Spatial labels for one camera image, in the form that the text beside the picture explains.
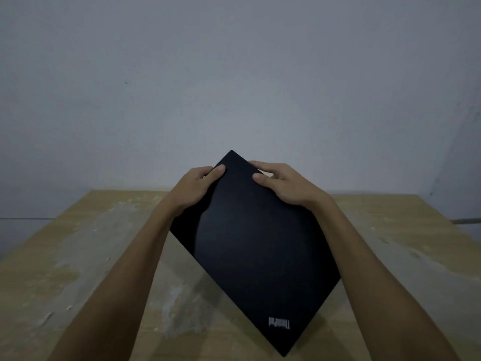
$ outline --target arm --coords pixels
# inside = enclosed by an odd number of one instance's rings
[[[157,205],[134,240],[70,323],[49,361],[128,360],[172,220],[224,173],[193,168]]]
[[[459,360],[436,324],[364,242],[334,200],[286,164],[251,161],[254,180],[316,216],[373,360]]]

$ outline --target thinkpad laptop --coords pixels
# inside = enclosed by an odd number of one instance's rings
[[[311,212],[282,202],[230,151],[224,175],[171,227],[228,297],[285,356],[340,279]]]

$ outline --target peeling table surface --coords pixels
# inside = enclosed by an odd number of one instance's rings
[[[165,194],[91,191],[0,262],[2,360],[48,357]],[[481,359],[481,246],[416,195],[334,198],[461,358]],[[169,233],[131,360],[212,358],[282,359]],[[342,282],[286,358],[370,359]]]

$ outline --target forearm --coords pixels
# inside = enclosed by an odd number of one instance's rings
[[[162,201],[65,330],[49,360],[128,360],[173,207]]]
[[[371,357],[458,360],[429,315],[376,257],[334,201],[324,197],[313,213],[332,250]]]

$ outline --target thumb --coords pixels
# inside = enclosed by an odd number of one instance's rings
[[[278,180],[276,180],[275,178],[270,178],[269,176],[263,175],[261,173],[255,173],[254,175],[252,175],[252,178],[259,185],[268,187],[274,191],[278,187],[278,183],[277,183]]]
[[[214,168],[211,172],[208,173],[207,176],[205,176],[202,181],[204,181],[207,186],[210,186],[213,182],[217,181],[220,179],[222,175],[224,175],[225,171],[225,166],[223,164],[220,164],[216,168]]]

